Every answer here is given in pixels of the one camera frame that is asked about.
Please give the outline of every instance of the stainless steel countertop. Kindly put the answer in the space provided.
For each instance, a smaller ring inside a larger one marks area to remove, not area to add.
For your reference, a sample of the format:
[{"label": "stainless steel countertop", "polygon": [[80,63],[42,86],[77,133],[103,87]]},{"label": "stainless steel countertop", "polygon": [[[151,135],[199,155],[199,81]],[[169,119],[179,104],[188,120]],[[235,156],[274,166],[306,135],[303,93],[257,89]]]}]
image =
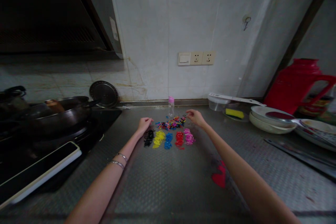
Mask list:
[{"label": "stainless steel countertop", "polygon": [[[176,107],[176,114],[192,108]],[[282,140],[331,157],[333,153],[311,144],[295,133],[274,135],[237,122],[207,106],[195,106],[213,129],[244,158],[274,189],[303,223],[334,223],[336,184],[263,139]],[[52,194],[28,197],[3,209],[0,221],[13,223],[62,223],[77,201],[113,155],[135,132],[140,117],[155,122],[166,120],[166,107],[140,107],[124,110],[87,158]],[[248,208],[227,172],[226,188],[211,180],[220,157],[208,136],[187,121],[196,142],[179,150],[164,143],[157,149],[144,148],[143,139],[125,168],[102,223],[251,222]]]}]

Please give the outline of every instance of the small plastic bottle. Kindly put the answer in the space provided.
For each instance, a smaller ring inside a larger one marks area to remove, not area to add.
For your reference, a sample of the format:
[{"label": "small plastic bottle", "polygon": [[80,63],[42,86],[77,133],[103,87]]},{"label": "small plastic bottle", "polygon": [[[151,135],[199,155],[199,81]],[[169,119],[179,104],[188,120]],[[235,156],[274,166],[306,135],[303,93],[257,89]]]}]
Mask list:
[{"label": "small plastic bottle", "polygon": [[174,115],[174,98],[169,96],[168,98],[168,116],[173,117]]}]

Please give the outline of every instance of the forearm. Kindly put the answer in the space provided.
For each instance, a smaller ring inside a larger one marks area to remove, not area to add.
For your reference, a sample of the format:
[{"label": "forearm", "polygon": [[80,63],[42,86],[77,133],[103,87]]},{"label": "forearm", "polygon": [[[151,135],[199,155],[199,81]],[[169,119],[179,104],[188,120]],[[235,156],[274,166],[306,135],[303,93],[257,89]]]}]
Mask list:
[{"label": "forearm", "polygon": [[[129,159],[140,137],[142,137],[142,134],[134,133],[119,153]],[[113,160],[122,163],[124,166],[126,165],[126,161],[122,156],[118,155]],[[99,223],[122,172],[122,168],[119,165],[108,164],[86,190],[65,223]]]},{"label": "forearm", "polygon": [[261,223],[300,223],[279,196],[209,125],[203,127],[231,177]]}]

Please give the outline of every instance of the bracelet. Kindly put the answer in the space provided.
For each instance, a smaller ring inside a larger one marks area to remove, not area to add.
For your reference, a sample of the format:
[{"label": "bracelet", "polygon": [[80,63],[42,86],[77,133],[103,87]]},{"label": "bracelet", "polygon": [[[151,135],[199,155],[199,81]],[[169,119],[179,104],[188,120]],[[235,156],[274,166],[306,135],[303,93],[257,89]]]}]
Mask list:
[{"label": "bracelet", "polygon": [[111,164],[111,163],[114,163],[114,164],[116,164],[116,165],[119,165],[119,166],[122,168],[122,170],[124,170],[124,166],[123,166],[122,163],[119,163],[118,161],[114,161],[114,160],[112,160],[111,162],[108,163],[108,165]]},{"label": "bracelet", "polygon": [[127,163],[127,157],[125,157],[123,154],[121,154],[121,153],[117,153],[115,156],[122,156],[124,159],[125,159],[125,161],[126,161],[126,163]]}]

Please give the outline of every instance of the red pitcher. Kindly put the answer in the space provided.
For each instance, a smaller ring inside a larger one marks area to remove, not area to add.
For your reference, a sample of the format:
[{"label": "red pitcher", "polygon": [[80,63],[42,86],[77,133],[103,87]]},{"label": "red pitcher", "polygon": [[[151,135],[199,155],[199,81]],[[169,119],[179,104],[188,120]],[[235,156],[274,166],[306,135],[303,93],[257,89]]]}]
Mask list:
[{"label": "red pitcher", "polygon": [[[279,72],[264,103],[268,107],[294,114],[299,106],[312,105],[336,83],[336,77],[322,75],[317,59],[294,59],[292,65]],[[328,81],[328,85],[308,103],[302,100],[316,81]]]}]

